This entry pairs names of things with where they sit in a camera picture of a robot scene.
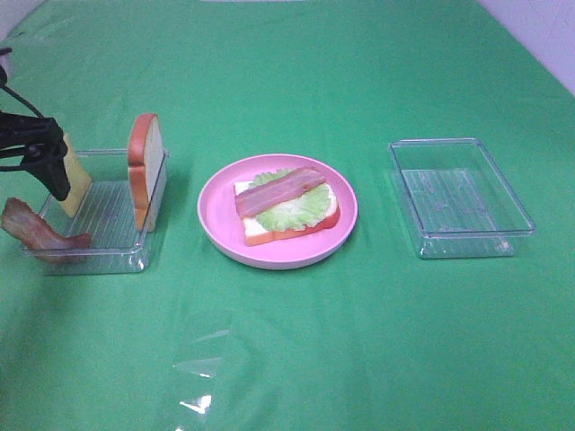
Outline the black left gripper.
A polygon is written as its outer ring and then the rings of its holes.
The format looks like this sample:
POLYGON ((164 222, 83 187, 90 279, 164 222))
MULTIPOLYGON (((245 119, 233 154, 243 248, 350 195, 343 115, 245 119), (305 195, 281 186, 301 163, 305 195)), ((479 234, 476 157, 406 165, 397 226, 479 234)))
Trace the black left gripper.
POLYGON ((71 189, 64 133, 53 118, 1 113, 1 171, 27 171, 58 201, 71 189))

